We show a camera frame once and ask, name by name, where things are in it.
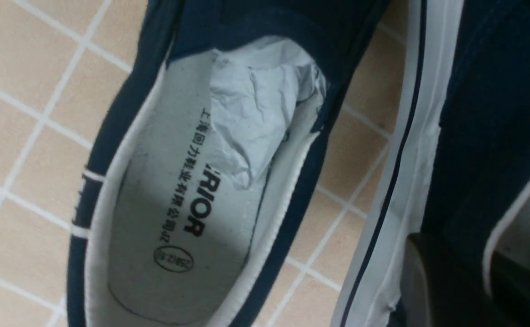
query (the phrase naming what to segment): floor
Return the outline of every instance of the floor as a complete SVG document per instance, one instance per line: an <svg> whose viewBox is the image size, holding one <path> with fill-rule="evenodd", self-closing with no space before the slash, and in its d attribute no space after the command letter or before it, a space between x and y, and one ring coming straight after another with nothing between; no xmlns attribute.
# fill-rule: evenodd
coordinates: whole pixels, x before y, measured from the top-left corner
<svg viewBox="0 0 530 327"><path fill-rule="evenodd" d="M80 173L134 61L144 0L0 0L0 327L64 327ZM258 327L326 327L377 187L404 70L393 0Z"/></svg>

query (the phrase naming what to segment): insole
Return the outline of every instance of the insole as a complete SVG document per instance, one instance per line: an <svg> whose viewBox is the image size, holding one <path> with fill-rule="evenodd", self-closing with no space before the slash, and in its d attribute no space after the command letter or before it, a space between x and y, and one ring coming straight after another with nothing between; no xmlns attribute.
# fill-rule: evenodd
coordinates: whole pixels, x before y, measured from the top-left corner
<svg viewBox="0 0 530 327"><path fill-rule="evenodd" d="M122 182L110 243L110 291L168 324L210 316L248 256L265 177L236 190L207 165L211 53L179 60Z"/></svg>

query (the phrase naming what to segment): grout line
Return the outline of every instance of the grout line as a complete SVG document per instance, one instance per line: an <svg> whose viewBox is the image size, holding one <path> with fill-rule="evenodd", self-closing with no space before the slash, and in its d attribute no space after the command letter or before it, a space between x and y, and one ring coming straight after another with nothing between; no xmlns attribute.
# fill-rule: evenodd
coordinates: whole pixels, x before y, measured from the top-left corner
<svg viewBox="0 0 530 327"><path fill-rule="evenodd" d="M334 233L334 230L338 227L338 225L340 224L340 222L342 221L342 219L344 218L346 213L348 213L350 208L353 207L352 204L354 203L356 198L358 198L358 195L360 194L360 192L362 191L364 186L368 183L369 179L372 177L372 175L375 173L376 169L378 168L380 162L383 160L383 158L387 154L388 154L388 144L384 147L384 149L382 149L382 151L380 152L378 157L375 159L375 161L373 162L372 166L370 167L370 169L368 170L368 172L366 173L364 178L360 181L360 184L358 184L358 187L354 191L354 194L352 194L350 196L350 199L348 199L348 202L346 203L346 205L344 206L344 208L342 209L342 211L340 212L338 217L335 218L335 220L332 223L332 225L330 226L330 228L328 228L328 230L325 232L325 235L323 236L321 241L317 244L317 247L315 247L315 250L313 251L313 253L311 253L311 255L310 255L309 259L307 259L307 262L305 263L305 265L303 265L304 269L301 269L300 274L297 276L297 278L291 284L290 288L288 288L285 296L283 296L283 299L277 305L277 308L275 308L275 311L273 311L273 314L271 315L271 318L269 318L269 321L267 322L267 325L265 325L265 327L273 327L273 325L275 324L277 319L280 317L280 315L281 315L282 311L284 310L285 306L287 305L287 303L290 301L290 299L294 295L296 289L298 288L300 283L303 281L303 278L306 275L306 269L311 269L311 265L313 265L313 263L315 262L315 259L317 259L317 257L321 253L321 251L323 251L326 243L328 243L330 237ZM336 195L333 195L329 191L327 191L327 194L331 194L332 197L336 197L336 198L340 199L339 197L337 197Z"/></svg>
<svg viewBox="0 0 530 327"><path fill-rule="evenodd" d="M59 318L63 317L62 311L65 310L65 303L65 296L62 296L61 300L59 301L59 305L57 306L58 310L53 310L53 315L51 315L51 319L49 319L45 327L55 327L55 324L59 321Z"/></svg>
<svg viewBox="0 0 530 327"><path fill-rule="evenodd" d="M73 132L70 129L64 128L63 126L59 125L56 122L53 122L53 120L46 119L45 125L49 126L49 128L55 130L56 132L59 132L60 134L66 136L68 139L72 139L75 141L78 145L81 145L85 149L90 150L93 147L93 143L91 141L88 141L83 136L77 134L76 132Z"/></svg>
<svg viewBox="0 0 530 327"><path fill-rule="evenodd" d="M324 276L322 273L320 273L319 271L317 271L315 269L305 267L305 265L303 263L300 263L299 261L297 261L296 259L294 259L292 257L286 257L285 258L285 262L289 263L290 265L292 265L292 266L294 266L294 267L296 267L298 269L300 269L304 273L307 273L308 275L311 275L312 277L314 277L318 281L326 284L327 286L333 288L334 290L336 290L338 292L342 289L342 286L340 284L332 281L329 277Z"/></svg>
<svg viewBox="0 0 530 327"><path fill-rule="evenodd" d="M315 190L320 192L321 194L329 197L330 199L333 199L337 203L340 203L340 205L342 205L342 207L347 207L348 206L348 201L344 200L343 198L340 198L338 195L335 195L330 190L328 190L327 188L324 188L323 186L321 186L319 184L315 185Z"/></svg>
<svg viewBox="0 0 530 327"><path fill-rule="evenodd" d="M82 36L79 33L61 24L55 18L47 15L45 12L42 12L40 9L29 4L26 0L15 0L14 2L17 6L21 7L22 9L25 9L26 12L30 13L31 15L34 15L38 19L42 20L45 24L53 27L60 33L63 33L64 35L70 37L75 42L77 43L81 42Z"/></svg>
<svg viewBox="0 0 530 327"><path fill-rule="evenodd" d="M393 38L396 42L400 43L403 46L406 46L406 38L402 36L400 33L398 33L397 31L394 31L394 29L391 29L390 27L383 24L382 22L378 23L376 28L379 31L383 31L384 33L386 33L386 35Z"/></svg>
<svg viewBox="0 0 530 327"><path fill-rule="evenodd" d="M126 72L126 73L131 73L132 72L132 66L130 64L128 64L125 61L121 60L117 56L114 56L113 54L107 52L106 50L103 50L99 46L97 46L97 45L95 45L93 43L88 43L87 48L90 49L91 51L93 51L94 53L99 54L99 56L101 56L101 58L106 59L107 61L111 62L112 64L115 64L116 66L118 66L118 68L120 68L124 72Z"/></svg>
<svg viewBox="0 0 530 327"><path fill-rule="evenodd" d="M30 106L20 102L17 99L14 99L14 97L9 95L5 91L2 91L1 89L0 89L0 99L10 104L11 106L15 107L16 109L21 110L25 114L28 114L32 118L35 118L37 120L41 119L41 114L37 110L34 110Z"/></svg>
<svg viewBox="0 0 530 327"><path fill-rule="evenodd" d="M57 104L57 101L59 101L59 97L61 96L61 93L63 93L63 90L67 86L67 83L71 75L73 74L78 62L80 61L83 53L85 52L85 49L87 47L86 44L88 43L89 39L94 35L95 30L97 29L98 25L101 23L101 20L103 19L103 16L105 15L105 12L107 11L107 8L109 8L110 3L111 3L111 0L104 0L101 6L99 7L99 9L97 10L97 13L94 15L92 21L89 23L89 27L87 28L87 31L84 37L81 38L80 44L77 50L75 50L73 57L71 58L69 64L67 65L67 68L65 69L65 72L63 73L63 76L61 76L61 79L57 83L57 86L55 87L53 94L49 98L49 102L47 102L47 105L45 106L45 109L43 110L43 113L41 114L40 119L35 124L33 131L30 133L29 138L27 139L18 157L16 158L14 165L12 166L9 174L7 175L5 184L2 187L3 191L0 192L0 207L2 203L5 202L5 199L7 198L7 192L9 192L11 186L14 183L15 178L20 173L20 170L22 169L22 166L24 165L26 158L30 154L31 149L34 147L37 139L39 138L39 134L43 130L43 127L46 124L49 114L51 114L51 112L53 112L53 110L55 109L55 105ZM22 2L21 0L18 0L17 4L24 5L26 4L26 2Z"/></svg>
<svg viewBox="0 0 530 327"><path fill-rule="evenodd" d="M40 304L41 306L44 306L44 307L47 307L53 311L59 311L59 307L57 307L55 304L47 301L47 300L43 300L42 298L30 293L30 292L27 292L25 290L23 290L22 288L18 287L18 286L15 286L7 281L4 281L3 279L0 278L0 287L2 288L6 288L8 290L11 290L13 292L15 292L16 294L19 294L20 296L23 296L24 298L27 298L28 300L31 300L32 302L35 302L35 303L38 303Z"/></svg>
<svg viewBox="0 0 530 327"><path fill-rule="evenodd" d="M92 143L88 140L86 140L84 137L78 135L76 132L73 132L72 130L68 128L64 128L60 124L54 122L53 120L50 120L48 118L44 118L41 113L39 113L37 110L31 108L30 106L24 104L23 102L15 99L5 91L2 91L0 89L0 99L2 101L5 101L6 103L10 104L16 109L21 110L25 114L28 114L32 118L35 118L39 121L45 121L45 124L49 126L50 128L54 129L55 131L63 134L64 136L67 136L68 138L72 139L73 141L77 142L79 145L82 145L83 147L87 149L91 149Z"/></svg>
<svg viewBox="0 0 530 327"><path fill-rule="evenodd" d="M11 201L13 201L14 203L17 203L21 207L24 207L25 209L28 209L32 211L33 213L36 213L37 215L47 219L47 221L50 221L65 230L70 230L70 224L68 222L64 221L63 219L59 217L56 217L49 211L41 209L37 205L30 203L29 201L26 201L26 199L23 199L16 194L10 193L9 191L1 187L0 187L0 194L3 194L5 198L10 199Z"/></svg>
<svg viewBox="0 0 530 327"><path fill-rule="evenodd" d="M355 118L358 118L359 120L361 120L371 130L375 131L376 133L379 133L385 139L390 140L390 133L389 132L385 131L383 128L378 126L375 122L370 120L370 118L367 118L366 116L364 116L364 114L361 114L360 112L352 109L352 107L350 105L344 103L344 105L342 105L342 110L348 112L349 114L351 114Z"/></svg>
<svg viewBox="0 0 530 327"><path fill-rule="evenodd" d="M34 15L38 19L42 20L45 24L53 27L60 33L63 33L64 35L70 37L77 43L83 43L83 38L81 35L79 35L77 32L73 31L69 27L61 24L59 21L55 20L53 17L49 16L47 13L41 11L39 8L34 7L33 5L29 4L26 0L16 0L15 3L21 7L22 9L25 9L27 12L29 12L31 15ZM106 50L103 50L101 47L99 47L96 44L91 43L90 41L87 41L86 46L88 49L93 51L96 54L99 54L102 58L108 60L112 64L115 64L123 70L124 72L131 72L132 66L128 63L124 62L117 56L107 52Z"/></svg>

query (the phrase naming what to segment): shoe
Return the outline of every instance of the shoe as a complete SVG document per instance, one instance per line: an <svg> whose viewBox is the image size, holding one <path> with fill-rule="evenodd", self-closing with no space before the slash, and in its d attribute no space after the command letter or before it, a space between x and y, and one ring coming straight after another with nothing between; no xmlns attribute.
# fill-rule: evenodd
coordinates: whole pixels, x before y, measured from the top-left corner
<svg viewBox="0 0 530 327"><path fill-rule="evenodd" d="M386 0L150 0L72 225L70 327L249 327Z"/></svg>
<svg viewBox="0 0 530 327"><path fill-rule="evenodd" d="M496 245L530 196L530 0L410 0L406 44L394 146L333 327L404 326L405 256L447 258L489 300Z"/></svg>

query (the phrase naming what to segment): rubber sole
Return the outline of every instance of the rubber sole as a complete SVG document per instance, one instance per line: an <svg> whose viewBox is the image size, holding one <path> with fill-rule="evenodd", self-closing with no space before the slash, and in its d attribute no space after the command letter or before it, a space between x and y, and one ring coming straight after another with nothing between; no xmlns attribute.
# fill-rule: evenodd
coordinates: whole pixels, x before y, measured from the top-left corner
<svg viewBox="0 0 530 327"><path fill-rule="evenodd" d="M419 230L425 211L462 6L451 0L409 2L396 129L332 326L384 326L400 298L404 243Z"/></svg>

